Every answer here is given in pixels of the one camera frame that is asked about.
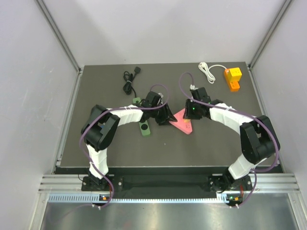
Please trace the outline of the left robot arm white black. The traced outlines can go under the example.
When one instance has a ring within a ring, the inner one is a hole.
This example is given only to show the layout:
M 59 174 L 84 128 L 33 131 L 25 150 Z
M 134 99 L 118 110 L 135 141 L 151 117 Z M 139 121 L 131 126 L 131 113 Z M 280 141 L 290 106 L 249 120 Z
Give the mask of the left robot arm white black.
M 95 105 L 81 130 L 88 152 L 90 168 L 88 185 L 104 190 L 110 183 L 108 177 L 107 148 L 113 141 L 117 128 L 129 123 L 143 123 L 153 118 L 160 126 L 177 122 L 162 94 L 150 91 L 146 98 L 136 99 L 133 104 L 108 109 Z

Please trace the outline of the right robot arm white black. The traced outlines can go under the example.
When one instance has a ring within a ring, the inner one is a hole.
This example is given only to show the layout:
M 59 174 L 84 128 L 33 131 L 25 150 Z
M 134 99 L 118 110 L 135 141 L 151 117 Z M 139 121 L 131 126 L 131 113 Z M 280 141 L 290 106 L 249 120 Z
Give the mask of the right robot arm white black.
M 265 115 L 244 115 L 220 100 L 211 100 L 203 87 L 190 85 L 189 91 L 192 97 L 186 100 L 185 119 L 200 120 L 206 117 L 240 135 L 241 155 L 217 180 L 217 192 L 234 190 L 252 169 L 280 150 L 272 123 Z

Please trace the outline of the pink triangular socket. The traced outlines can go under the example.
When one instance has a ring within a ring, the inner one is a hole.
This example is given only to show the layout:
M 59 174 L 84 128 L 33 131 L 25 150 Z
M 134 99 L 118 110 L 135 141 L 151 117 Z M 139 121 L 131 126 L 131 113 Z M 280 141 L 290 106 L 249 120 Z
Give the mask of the pink triangular socket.
M 177 119 L 176 122 L 170 121 L 169 123 L 176 127 L 177 129 L 181 130 L 185 134 L 189 135 L 192 133 L 192 124 L 191 121 L 186 121 L 184 117 L 185 109 L 180 110 L 177 112 L 174 117 Z

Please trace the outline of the green power strip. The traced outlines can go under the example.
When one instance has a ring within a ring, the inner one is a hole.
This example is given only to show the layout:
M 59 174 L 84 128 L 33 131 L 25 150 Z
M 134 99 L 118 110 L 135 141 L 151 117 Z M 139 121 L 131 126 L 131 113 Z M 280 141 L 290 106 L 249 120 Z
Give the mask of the green power strip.
M 141 98 L 136 97 L 136 98 L 133 98 L 132 101 L 133 101 L 134 104 L 138 104 L 138 103 L 141 102 Z M 139 122 L 139 127 L 140 127 L 141 134 L 142 134 L 143 137 L 148 137 L 148 136 L 150 136 L 151 131 L 150 131 L 149 124 L 148 124 L 148 121 L 147 121 L 147 120 L 140 121 L 140 122 Z

